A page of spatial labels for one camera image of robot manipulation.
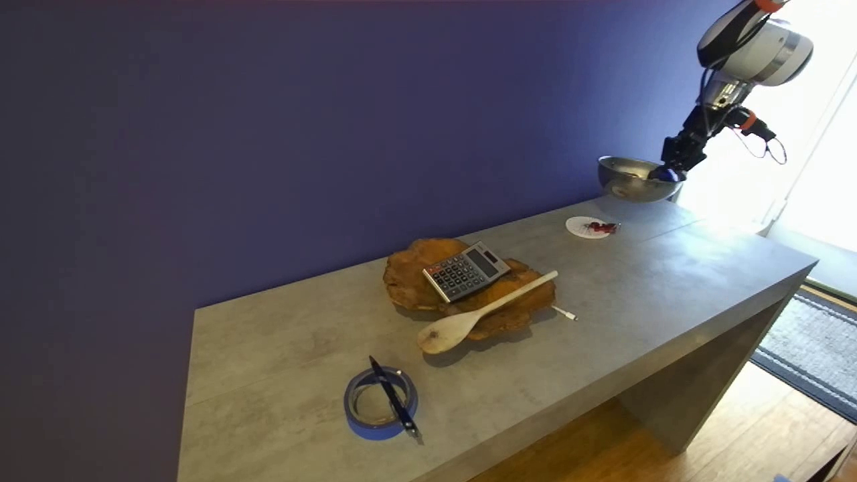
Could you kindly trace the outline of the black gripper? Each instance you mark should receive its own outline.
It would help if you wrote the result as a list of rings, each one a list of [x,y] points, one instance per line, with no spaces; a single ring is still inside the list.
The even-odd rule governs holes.
[[[684,121],[684,129],[676,136],[667,136],[661,145],[661,161],[679,176],[687,176],[695,165],[704,161],[704,148],[724,129],[738,129],[746,136],[762,136],[765,143],[775,139],[775,131],[747,107],[711,109],[696,104]]]

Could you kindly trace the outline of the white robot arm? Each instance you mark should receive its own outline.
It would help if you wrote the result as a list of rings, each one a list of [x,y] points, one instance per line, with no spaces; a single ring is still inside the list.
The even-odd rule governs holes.
[[[684,179],[704,161],[707,143],[724,129],[775,139],[775,131],[746,104],[757,85],[791,82],[815,54],[815,44],[778,21],[789,0],[739,0],[696,44],[700,96],[684,129],[664,139],[661,161]]]

